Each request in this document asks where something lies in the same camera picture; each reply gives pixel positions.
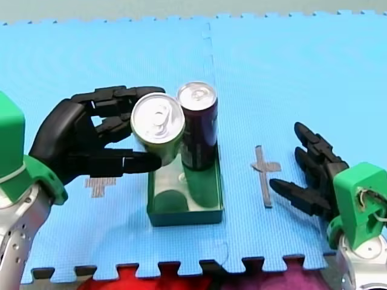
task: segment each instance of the purple fabric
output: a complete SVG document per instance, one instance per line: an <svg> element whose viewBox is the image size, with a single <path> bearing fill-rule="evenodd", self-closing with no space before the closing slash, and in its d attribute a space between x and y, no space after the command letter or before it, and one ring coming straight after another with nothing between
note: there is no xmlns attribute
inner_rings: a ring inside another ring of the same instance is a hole
<svg viewBox="0 0 387 290"><path fill-rule="evenodd" d="M297 260L287 261L287 265L285 272L233 277L222 290L330 290L319 271L305 271Z"/></svg>

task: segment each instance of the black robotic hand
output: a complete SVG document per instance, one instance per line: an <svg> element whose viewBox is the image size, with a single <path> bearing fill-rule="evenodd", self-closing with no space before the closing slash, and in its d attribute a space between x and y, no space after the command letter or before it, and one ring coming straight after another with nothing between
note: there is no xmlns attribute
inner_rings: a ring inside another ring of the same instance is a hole
<svg viewBox="0 0 387 290"><path fill-rule="evenodd" d="M330 222L339 215L333 178L348 168L348 164L336 156L329 144L319 134L314 134L302 123L294 124L294 131L302 145L297 147L294 155L299 167L305 173L308 188L302 188L293 182L271 179L270 187L291 201L292 206L309 215L322 216Z"/></svg>
<svg viewBox="0 0 387 290"><path fill-rule="evenodd" d="M130 117L137 100L159 87L114 86L62 100L40 126L29 155L53 170L63 184L80 175L120 177L161 167L161 159L132 149L106 149L132 133ZM94 126L92 116L104 118Z"/></svg>

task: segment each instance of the floor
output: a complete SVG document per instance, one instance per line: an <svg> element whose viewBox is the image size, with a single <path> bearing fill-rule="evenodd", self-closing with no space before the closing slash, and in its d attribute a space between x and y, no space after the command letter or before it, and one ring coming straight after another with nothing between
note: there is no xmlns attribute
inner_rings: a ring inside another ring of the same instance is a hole
<svg viewBox="0 0 387 290"><path fill-rule="evenodd" d="M218 13L255 13L264 15L277 12L286 15L292 11L302 11L306 15L314 11L335 13L337 10L375 10L378 13L387 11L384 0L0 0L0 20L14 23L17 21L38 22L41 19L107 19L120 17L139 19L143 16L165 18L169 15L188 17L192 15L214 16ZM322 271L332 289L340 289L340 277L337 275L336 265L332 257L327 258L330 267ZM69 283L52 285L46 280L38 280L33 285L21 286L22 290L75 290L80 285Z"/></svg>

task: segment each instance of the foam mat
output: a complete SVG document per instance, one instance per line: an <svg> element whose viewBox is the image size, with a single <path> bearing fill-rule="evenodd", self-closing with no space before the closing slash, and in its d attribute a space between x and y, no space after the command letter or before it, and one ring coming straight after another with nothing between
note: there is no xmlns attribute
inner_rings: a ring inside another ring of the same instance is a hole
<svg viewBox="0 0 387 290"><path fill-rule="evenodd" d="M83 176L36 236L23 282L40 268L55 269L53 282L70 282L80 266L95 266L95 279L115 279L117 265L131 263L138 277L160 275L160 262L180 262L180 275L201 274L202 260L243 272L243 259L263 257L264 271L283 271L284 256L302 255L306 269L324 267L324 225L274 192L273 208L265 209L250 164L262 145L265 159L282 167L269 178L305 185L293 158L293 124L301 121L350 164L387 168L387 17L290 16L0 26L0 89L25 112L26 151L57 102L94 88L156 85L175 94L185 82L204 80L220 99L221 224L152 228L146 175L107 181L99 198ZM114 147L137 145L131 137Z"/></svg>

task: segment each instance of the silver can lid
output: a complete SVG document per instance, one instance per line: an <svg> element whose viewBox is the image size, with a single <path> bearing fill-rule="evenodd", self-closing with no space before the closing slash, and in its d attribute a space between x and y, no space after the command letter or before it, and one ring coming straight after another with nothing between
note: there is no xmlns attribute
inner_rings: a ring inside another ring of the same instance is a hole
<svg viewBox="0 0 387 290"><path fill-rule="evenodd" d="M202 111L216 102L215 90L204 82L190 82L177 92L180 105L191 111Z"/></svg>
<svg viewBox="0 0 387 290"><path fill-rule="evenodd" d="M144 141L154 144L167 143L179 136L184 123L179 103L159 92L139 99L131 115L132 130Z"/></svg>

